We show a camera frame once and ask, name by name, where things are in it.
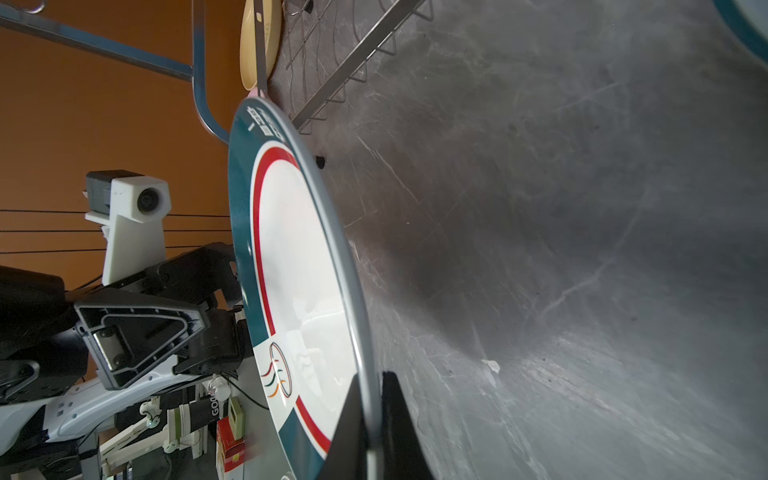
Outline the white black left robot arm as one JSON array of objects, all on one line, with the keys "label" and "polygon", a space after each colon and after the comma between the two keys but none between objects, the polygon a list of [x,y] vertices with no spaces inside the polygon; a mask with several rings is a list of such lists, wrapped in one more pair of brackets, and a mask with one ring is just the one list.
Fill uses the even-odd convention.
[{"label": "white black left robot arm", "polygon": [[250,355],[235,251],[211,243],[114,283],[1,271],[1,475],[96,473],[100,428],[127,408],[234,373]]}]

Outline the steel wire dish rack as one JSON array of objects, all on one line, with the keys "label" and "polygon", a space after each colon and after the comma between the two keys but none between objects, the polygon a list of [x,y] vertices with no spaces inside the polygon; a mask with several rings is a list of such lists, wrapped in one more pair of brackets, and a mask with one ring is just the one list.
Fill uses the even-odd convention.
[{"label": "steel wire dish rack", "polygon": [[[377,18],[369,31],[358,25],[360,13],[355,2],[350,4],[353,45],[343,51],[340,4],[337,1],[280,1],[283,24],[276,67],[285,69],[288,80],[287,115],[303,135],[312,132],[315,121],[326,120],[323,110],[329,103],[342,104],[347,98],[350,81],[364,83],[368,79],[368,63],[382,53],[397,53],[397,32],[412,17],[425,21],[434,19],[430,1],[381,1],[375,12]],[[229,131],[220,125],[210,109],[206,89],[206,4],[192,4],[192,62],[185,64],[132,46],[91,34],[42,16],[46,4],[36,1],[25,8],[13,1],[1,4],[2,27],[37,38],[52,41],[102,57],[110,58],[144,70],[190,83],[198,119],[206,131],[223,143],[229,141]],[[261,15],[262,1],[254,1],[254,13]],[[257,87],[248,91],[255,96],[267,96],[265,53],[256,47]]]}]

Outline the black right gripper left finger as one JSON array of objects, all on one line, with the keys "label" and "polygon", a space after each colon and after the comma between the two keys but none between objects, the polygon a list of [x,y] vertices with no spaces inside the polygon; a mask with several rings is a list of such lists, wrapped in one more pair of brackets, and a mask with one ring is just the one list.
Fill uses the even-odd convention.
[{"label": "black right gripper left finger", "polygon": [[367,475],[367,433],[358,375],[352,378],[327,457],[317,480],[361,480]]}]

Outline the white plate green red rim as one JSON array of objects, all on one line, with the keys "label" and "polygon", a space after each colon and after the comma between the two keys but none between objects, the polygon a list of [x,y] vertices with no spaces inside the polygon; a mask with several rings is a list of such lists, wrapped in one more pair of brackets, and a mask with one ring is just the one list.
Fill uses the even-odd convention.
[{"label": "white plate green red rim", "polygon": [[354,261],[314,156],[267,99],[237,109],[228,196],[260,385],[292,475],[320,473],[357,374],[365,479],[382,478],[381,393]]}]

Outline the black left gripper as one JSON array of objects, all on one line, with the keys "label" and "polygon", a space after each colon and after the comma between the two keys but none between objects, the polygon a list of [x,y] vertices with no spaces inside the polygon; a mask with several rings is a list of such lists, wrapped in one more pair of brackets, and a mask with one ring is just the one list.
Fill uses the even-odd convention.
[{"label": "black left gripper", "polygon": [[249,354],[235,252],[224,243],[96,288],[74,308],[108,390],[138,383],[168,359],[173,374],[200,377],[231,372]]}]

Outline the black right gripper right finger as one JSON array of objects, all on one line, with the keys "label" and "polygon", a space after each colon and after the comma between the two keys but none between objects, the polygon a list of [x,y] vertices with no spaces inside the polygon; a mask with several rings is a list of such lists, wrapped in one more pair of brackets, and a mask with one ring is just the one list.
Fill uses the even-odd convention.
[{"label": "black right gripper right finger", "polygon": [[399,380],[394,372],[382,376],[384,478],[432,480]]}]

